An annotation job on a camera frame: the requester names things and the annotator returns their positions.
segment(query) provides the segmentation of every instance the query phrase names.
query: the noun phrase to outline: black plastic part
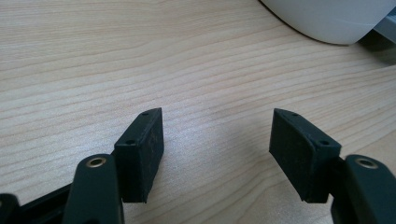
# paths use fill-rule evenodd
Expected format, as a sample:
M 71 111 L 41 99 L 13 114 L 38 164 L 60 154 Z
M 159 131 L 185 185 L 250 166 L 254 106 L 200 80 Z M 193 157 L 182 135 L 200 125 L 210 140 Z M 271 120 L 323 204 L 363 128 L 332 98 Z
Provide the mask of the black plastic part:
M 18 199 L 13 194 L 0 194 L 0 223 L 14 223 L 14 217 L 20 208 Z
M 69 191 L 67 185 L 25 204 L 20 209 L 19 223 L 61 223 Z
M 122 200 L 146 203 L 163 156 L 162 110 L 141 113 L 114 148 Z
M 396 223 L 396 179 L 380 161 L 346 157 L 346 190 L 359 223 Z
M 339 143 L 302 116 L 274 110 L 270 153 L 303 201 L 327 202 L 330 180 L 326 174 L 340 149 Z
M 66 204 L 69 190 L 70 185 L 64 186 L 63 188 L 46 194 L 43 197 L 25 204 L 24 206 L 16 206 L 16 203 L 18 202 L 16 196 L 10 194 L 14 197 L 14 200 L 7 200 L 3 198 L 6 194 L 1 194 L 0 201 L 2 201 L 2 206 L 0 207 L 0 223 L 61 223 L 64 215 L 64 205 Z M 9 207 L 14 209 L 12 216 L 8 218 L 10 221 L 3 220 L 3 209 L 6 207 L 8 207 L 8 210 Z
M 78 164 L 63 223 L 123 223 L 116 163 L 111 155 L 93 155 Z

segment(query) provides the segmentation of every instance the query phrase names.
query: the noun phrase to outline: wood grain surface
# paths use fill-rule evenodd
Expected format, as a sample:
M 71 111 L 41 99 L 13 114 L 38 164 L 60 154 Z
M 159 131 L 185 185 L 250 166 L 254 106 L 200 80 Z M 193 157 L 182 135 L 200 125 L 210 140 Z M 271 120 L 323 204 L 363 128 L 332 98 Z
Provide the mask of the wood grain surface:
M 163 108 L 165 152 L 126 223 L 332 223 L 268 152 L 295 111 L 396 174 L 396 48 L 291 29 L 257 0 L 0 2 L 0 192 L 28 203 Z

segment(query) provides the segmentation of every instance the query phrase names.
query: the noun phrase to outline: light wood tabletop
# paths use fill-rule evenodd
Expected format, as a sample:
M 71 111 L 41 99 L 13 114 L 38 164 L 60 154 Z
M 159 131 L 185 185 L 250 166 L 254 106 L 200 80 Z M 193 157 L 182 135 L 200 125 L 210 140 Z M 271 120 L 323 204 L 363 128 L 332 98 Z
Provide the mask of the light wood tabletop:
M 1 1 L 0 192 L 28 203 L 163 109 L 165 149 L 126 223 L 332 223 L 268 152 L 274 108 L 396 174 L 396 47 L 301 35 L 257 0 Z

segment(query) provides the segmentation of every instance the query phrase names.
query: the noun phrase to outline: gray object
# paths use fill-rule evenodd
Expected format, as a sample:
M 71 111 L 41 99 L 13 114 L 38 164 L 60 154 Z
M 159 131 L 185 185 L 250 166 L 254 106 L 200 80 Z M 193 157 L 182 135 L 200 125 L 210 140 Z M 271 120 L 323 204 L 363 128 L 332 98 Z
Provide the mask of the gray object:
M 385 17 L 375 28 L 377 32 L 396 43 L 396 8 Z

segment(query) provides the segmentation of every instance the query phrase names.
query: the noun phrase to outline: white container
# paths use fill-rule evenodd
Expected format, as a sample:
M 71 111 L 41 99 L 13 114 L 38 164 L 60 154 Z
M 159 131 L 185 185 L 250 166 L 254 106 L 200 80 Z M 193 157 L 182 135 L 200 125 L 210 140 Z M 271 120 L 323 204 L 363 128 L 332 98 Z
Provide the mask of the white container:
M 396 7 L 396 0 L 262 0 L 301 33 L 332 44 L 353 44 Z

